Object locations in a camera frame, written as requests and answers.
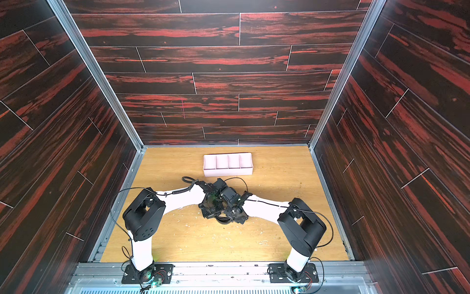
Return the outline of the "pink divided storage box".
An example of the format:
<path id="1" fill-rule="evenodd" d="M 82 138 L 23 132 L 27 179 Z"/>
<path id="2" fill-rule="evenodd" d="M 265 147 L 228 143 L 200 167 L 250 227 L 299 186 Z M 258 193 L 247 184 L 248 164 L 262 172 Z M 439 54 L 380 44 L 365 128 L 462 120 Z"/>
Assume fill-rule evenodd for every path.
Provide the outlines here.
<path id="1" fill-rule="evenodd" d="M 204 155 L 203 172 L 205 177 L 252 175 L 252 153 Z"/>

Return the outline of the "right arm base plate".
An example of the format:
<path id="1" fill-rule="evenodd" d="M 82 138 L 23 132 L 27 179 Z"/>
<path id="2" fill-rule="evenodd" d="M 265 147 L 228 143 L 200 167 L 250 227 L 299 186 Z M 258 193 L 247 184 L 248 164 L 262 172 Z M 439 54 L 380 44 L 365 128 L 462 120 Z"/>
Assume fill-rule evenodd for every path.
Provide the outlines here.
<path id="1" fill-rule="evenodd" d="M 319 277 L 316 266 L 307 263 L 305 267 L 297 272 L 287 263 L 270 263 L 267 273 L 271 283 L 318 283 Z"/>

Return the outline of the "black leather belt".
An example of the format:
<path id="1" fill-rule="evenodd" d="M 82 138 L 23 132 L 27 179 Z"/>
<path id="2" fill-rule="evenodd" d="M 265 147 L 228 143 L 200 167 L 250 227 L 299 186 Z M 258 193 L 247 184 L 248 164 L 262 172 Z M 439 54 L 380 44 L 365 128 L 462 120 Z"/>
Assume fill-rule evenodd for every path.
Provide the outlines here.
<path id="1" fill-rule="evenodd" d="M 233 222 L 233 220 L 225 215 L 219 214 L 215 216 L 216 221 L 222 225 L 228 225 Z"/>

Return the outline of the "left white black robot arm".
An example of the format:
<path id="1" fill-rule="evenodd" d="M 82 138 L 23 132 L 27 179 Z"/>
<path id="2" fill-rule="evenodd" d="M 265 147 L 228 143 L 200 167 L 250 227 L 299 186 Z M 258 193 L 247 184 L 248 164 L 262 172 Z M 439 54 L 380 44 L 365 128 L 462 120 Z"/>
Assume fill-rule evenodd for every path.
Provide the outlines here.
<path id="1" fill-rule="evenodd" d="M 132 239 L 131 262 L 135 269 L 143 271 L 153 263 L 152 237 L 165 214 L 187 206 L 199 205 L 213 193 L 215 187 L 203 181 L 173 191 L 144 188 L 122 215 Z"/>

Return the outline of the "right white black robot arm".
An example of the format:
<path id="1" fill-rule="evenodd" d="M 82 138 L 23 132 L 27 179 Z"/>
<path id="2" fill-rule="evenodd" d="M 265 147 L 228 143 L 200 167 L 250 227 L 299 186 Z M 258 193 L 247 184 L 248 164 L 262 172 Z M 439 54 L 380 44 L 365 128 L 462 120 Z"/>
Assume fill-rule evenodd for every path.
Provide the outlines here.
<path id="1" fill-rule="evenodd" d="M 325 223 L 299 198 L 276 202 L 252 195 L 237 205 L 227 204 L 224 213 L 238 223 L 252 217 L 278 224 L 291 245 L 286 270 L 296 274 L 304 270 L 327 230 Z"/>

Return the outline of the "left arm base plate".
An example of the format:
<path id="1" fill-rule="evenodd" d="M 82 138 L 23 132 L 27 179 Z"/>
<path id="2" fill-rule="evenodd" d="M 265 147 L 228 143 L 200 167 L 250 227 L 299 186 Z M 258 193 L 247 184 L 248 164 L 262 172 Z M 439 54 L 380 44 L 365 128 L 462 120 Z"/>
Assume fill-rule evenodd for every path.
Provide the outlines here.
<path id="1" fill-rule="evenodd" d="M 174 267 L 171 263 L 153 263 L 146 269 L 138 271 L 133 263 L 130 263 L 124 270 L 121 283 L 160 287 L 162 284 L 171 282 Z"/>

